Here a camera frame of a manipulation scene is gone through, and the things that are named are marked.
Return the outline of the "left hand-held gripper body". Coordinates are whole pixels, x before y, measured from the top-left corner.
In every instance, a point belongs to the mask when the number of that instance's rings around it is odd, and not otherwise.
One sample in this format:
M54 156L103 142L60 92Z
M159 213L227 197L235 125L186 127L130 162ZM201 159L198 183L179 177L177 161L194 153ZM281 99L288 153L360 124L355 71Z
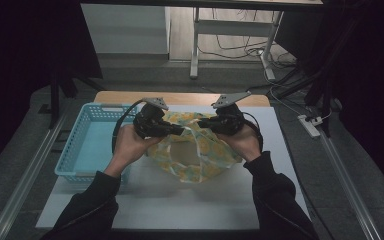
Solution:
M142 138L165 137L169 134L169 123L163 121L168 106L162 97L143 98L145 105L136 114L133 121L136 133Z

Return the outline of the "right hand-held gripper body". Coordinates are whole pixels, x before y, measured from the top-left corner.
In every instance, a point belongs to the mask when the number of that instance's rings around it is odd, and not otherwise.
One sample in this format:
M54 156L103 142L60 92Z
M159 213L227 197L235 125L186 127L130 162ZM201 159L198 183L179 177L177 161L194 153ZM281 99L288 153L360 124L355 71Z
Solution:
M235 135L244 125L245 118L239 110L237 102L249 97L249 91L221 94L212 104L216 110L216 116L210 119L210 129L217 134Z

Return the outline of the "light blue plastic basket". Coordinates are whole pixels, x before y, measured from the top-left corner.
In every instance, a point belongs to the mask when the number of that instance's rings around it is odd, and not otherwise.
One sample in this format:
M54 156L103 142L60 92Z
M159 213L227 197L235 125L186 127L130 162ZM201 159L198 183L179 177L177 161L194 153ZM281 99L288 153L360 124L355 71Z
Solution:
M69 183L91 182L112 157L112 137L117 121L130 105L84 104L55 167Z

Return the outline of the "person's right hand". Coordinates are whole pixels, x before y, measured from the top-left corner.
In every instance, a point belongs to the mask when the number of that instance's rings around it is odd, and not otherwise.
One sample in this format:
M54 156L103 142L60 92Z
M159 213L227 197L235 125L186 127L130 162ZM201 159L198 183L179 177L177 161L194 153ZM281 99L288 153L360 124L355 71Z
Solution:
M217 137L227 143L246 162L253 161L261 155L257 135L255 131L247 125L235 135L217 134Z

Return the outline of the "person's left hand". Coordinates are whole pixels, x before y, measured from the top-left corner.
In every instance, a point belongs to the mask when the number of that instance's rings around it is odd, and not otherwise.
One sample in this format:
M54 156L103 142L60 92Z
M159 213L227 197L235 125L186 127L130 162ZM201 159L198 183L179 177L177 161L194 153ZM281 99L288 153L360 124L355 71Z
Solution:
M158 137L142 139L135 132L133 125L121 127L117 135L115 152L104 173L114 178L120 177L127 166L141 158L149 147L161 140L162 138Z

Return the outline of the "white table sheet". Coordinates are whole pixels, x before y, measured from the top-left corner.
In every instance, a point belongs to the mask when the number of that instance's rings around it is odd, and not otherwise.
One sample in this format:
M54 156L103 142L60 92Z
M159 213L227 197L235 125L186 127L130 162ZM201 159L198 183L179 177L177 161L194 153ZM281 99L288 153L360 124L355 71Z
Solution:
M309 217L290 155L273 107L239 107L253 115L260 126L264 150L271 152L276 172L296 186L296 202ZM252 176L235 164L202 183L182 183L144 156L130 165L127 184L117 194L119 210L113 228L123 230L254 230L258 218L251 191ZM35 224L52 228L75 193L90 183L69 183L58 177Z

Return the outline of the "white power strip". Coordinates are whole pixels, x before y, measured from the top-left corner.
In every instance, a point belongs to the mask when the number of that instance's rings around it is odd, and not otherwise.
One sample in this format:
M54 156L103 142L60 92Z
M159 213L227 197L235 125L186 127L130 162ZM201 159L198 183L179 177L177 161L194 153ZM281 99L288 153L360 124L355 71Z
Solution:
M317 126L323 122L321 117L309 117L306 115L299 115L298 120L311 138L317 138L320 136L320 132L317 129Z

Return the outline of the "white cabinet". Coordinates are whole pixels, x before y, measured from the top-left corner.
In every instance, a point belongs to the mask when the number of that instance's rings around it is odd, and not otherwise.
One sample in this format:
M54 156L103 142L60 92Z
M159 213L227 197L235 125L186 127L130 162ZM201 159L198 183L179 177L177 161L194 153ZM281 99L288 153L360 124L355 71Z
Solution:
M81 5L93 45L105 54L168 54L168 7Z

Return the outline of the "black metal stand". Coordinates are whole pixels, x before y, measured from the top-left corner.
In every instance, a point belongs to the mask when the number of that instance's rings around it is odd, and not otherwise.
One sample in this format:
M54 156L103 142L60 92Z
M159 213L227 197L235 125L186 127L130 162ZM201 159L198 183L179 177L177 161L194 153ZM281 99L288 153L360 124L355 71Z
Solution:
M78 94L78 89L74 80L80 80L97 91L104 91L105 88L94 81L102 79L101 67L98 63L92 67L75 68L68 64L55 63L51 68L50 74L50 107L45 110L51 115L49 128L53 129L57 121L60 119L60 94L62 91L67 98L75 98Z
M322 116L327 117L334 72L360 22L360 14L285 12L275 40L297 58L297 66L280 82L287 82L297 71L304 73L304 79L285 90L275 87L272 96L280 100L310 86L305 105L315 106L322 100Z

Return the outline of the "white desk frame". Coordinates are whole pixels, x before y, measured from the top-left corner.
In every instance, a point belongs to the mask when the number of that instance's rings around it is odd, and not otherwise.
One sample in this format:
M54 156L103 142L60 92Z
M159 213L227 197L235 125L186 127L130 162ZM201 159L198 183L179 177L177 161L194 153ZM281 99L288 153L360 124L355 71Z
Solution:
M264 67L264 73L268 80L274 80L275 75L269 63L269 54L274 43L275 36L283 16L282 11L273 13L271 23L267 22L245 22L228 20L201 20L200 8L194 9L193 15L193 45L190 65L190 78L198 77L198 39L199 35L225 35L225 36L250 36L265 37L267 43L263 50L258 50L259 58Z

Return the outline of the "grey metal rail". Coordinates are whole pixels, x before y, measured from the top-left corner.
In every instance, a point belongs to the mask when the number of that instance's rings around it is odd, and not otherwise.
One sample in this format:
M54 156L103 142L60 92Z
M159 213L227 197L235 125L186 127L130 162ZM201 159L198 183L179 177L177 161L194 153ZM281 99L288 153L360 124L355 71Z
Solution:
M363 201L352 180L342 158L333 142L324 131L320 133L320 142L322 143L326 154L329 157L335 174L343 188L343 191L355 212L355 216L367 240L382 240L378 227L372 218L367 205Z
M67 110L64 110L54 127L47 131L3 208L0 214L0 240L6 239L66 119Z

